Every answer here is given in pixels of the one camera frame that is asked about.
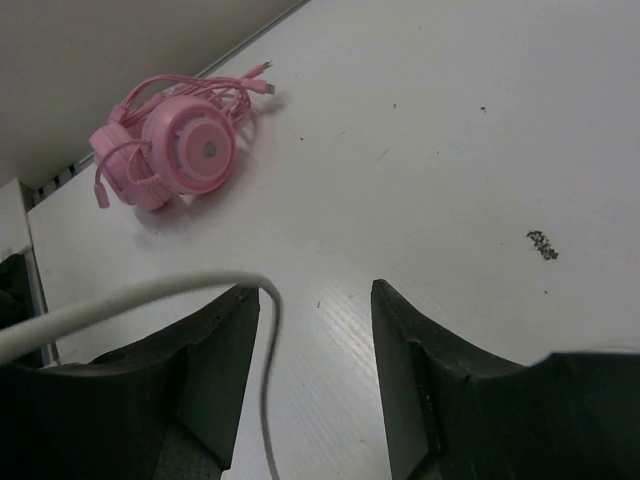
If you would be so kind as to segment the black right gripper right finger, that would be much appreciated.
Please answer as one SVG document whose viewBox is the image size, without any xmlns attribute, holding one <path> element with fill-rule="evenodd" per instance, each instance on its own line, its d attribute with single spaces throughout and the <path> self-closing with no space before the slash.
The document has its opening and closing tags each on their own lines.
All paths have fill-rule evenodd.
<svg viewBox="0 0 640 480">
<path fill-rule="evenodd" d="M 562 352 L 523 366 L 419 312 L 384 280 L 372 330 L 395 479 L 635 479 L 639 357 Z"/>
</svg>

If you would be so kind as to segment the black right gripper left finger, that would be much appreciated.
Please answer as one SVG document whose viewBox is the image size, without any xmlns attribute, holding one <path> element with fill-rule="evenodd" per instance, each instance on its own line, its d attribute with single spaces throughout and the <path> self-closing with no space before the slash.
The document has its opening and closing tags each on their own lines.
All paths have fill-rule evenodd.
<svg viewBox="0 0 640 480">
<path fill-rule="evenodd" d="M 87 364 L 1 370 L 5 479 L 217 479 L 229 469 L 259 294 L 236 286 Z"/>
</svg>

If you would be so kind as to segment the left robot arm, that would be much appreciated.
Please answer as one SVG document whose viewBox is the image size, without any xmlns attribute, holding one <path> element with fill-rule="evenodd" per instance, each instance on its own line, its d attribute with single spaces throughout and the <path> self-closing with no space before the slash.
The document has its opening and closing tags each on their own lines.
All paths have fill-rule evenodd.
<svg viewBox="0 0 640 480">
<path fill-rule="evenodd" d="M 39 315 L 34 304 L 28 265 L 21 254 L 12 254 L 1 262 L 0 324 L 9 328 Z"/>
</svg>

